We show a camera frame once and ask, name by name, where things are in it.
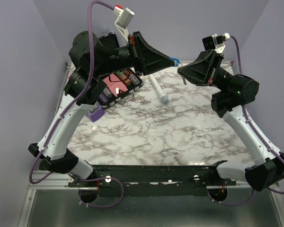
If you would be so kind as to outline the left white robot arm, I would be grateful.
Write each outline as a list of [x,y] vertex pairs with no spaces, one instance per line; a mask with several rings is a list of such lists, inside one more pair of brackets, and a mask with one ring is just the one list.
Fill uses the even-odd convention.
[[75,36],[69,56],[75,65],[65,88],[61,106],[44,137],[29,145],[29,152],[42,160],[49,173],[71,173],[86,187],[95,183],[95,169],[68,149],[69,141],[83,116],[96,108],[111,74],[134,68],[135,74],[149,75],[174,66],[174,60],[151,47],[140,32],[127,45],[105,46],[94,33]]

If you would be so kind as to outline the blue key tag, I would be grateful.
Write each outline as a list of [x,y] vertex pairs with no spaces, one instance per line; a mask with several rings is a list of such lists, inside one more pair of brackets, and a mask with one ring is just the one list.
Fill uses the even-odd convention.
[[171,58],[172,59],[172,61],[174,62],[174,66],[175,67],[178,67],[179,65],[180,65],[180,60],[179,59],[177,59],[177,58]]

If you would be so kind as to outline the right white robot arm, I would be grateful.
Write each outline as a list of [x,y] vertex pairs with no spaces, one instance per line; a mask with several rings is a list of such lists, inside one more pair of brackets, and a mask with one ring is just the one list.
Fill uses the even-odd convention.
[[242,75],[231,75],[220,64],[222,53],[203,51],[197,59],[178,68],[178,74],[196,86],[214,86],[211,107],[241,139],[252,157],[245,165],[223,162],[208,174],[209,182],[220,185],[226,178],[247,182],[260,192],[284,179],[284,153],[260,130],[245,105],[253,102],[259,83]]

